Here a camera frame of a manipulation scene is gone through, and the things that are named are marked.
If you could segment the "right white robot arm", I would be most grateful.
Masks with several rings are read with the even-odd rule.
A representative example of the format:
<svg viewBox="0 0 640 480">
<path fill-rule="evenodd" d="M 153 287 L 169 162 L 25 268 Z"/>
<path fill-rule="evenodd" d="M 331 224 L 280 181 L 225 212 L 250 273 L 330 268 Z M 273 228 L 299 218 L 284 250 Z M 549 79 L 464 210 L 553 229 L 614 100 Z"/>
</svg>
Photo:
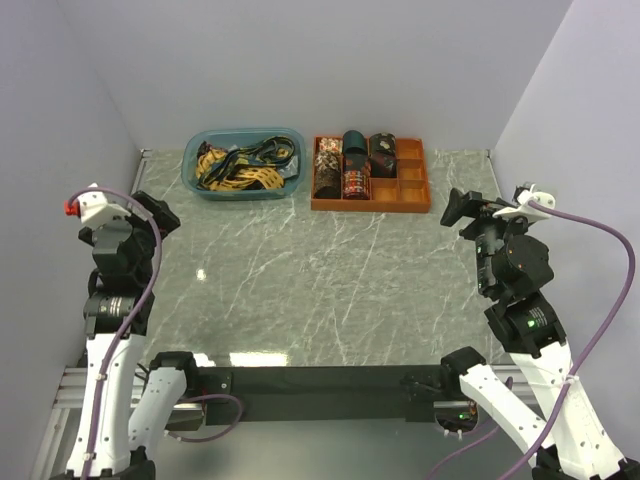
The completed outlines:
<svg viewBox="0 0 640 480">
<path fill-rule="evenodd" d="M 578 369 L 604 335 L 629 293 L 636 257 L 630 242 L 600 222 L 556 210 L 553 195 L 535 185 L 516 189 L 514 199 L 488 200 L 476 191 L 451 190 L 441 217 L 451 227 L 464 217 L 459 235 L 475 244 L 477 288 L 492 305 L 485 317 L 504 351 L 523 374 L 540 410 L 531 410 L 486 360 L 465 347 L 441 360 L 440 387 L 452 399 L 479 405 L 521 450 L 506 472 L 530 466 L 535 479 L 636 479 L 639 463 L 611 440 L 578 376 Z M 554 278 L 549 249 L 529 228 L 552 216 L 589 225 L 616 237 L 626 250 L 625 282 L 590 342 L 574 358 L 560 318 L 542 293 Z"/>
</svg>

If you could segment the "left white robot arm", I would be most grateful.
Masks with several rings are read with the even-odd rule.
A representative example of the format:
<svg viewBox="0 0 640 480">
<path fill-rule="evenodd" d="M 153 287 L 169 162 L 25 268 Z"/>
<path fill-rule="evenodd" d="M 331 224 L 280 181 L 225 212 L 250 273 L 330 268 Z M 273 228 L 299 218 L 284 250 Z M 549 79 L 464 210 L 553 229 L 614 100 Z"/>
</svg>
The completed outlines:
<svg viewBox="0 0 640 480">
<path fill-rule="evenodd" d="M 150 363 L 139 402 L 136 369 L 155 300 L 162 242 L 178 229 L 166 202 L 91 185 L 64 206 L 80 219 L 79 239 L 95 268 L 83 307 L 87 374 L 80 425 L 65 479 L 153 479 L 160 438 L 180 402 L 194 399 L 201 377 L 190 352 L 163 352 Z"/>
</svg>

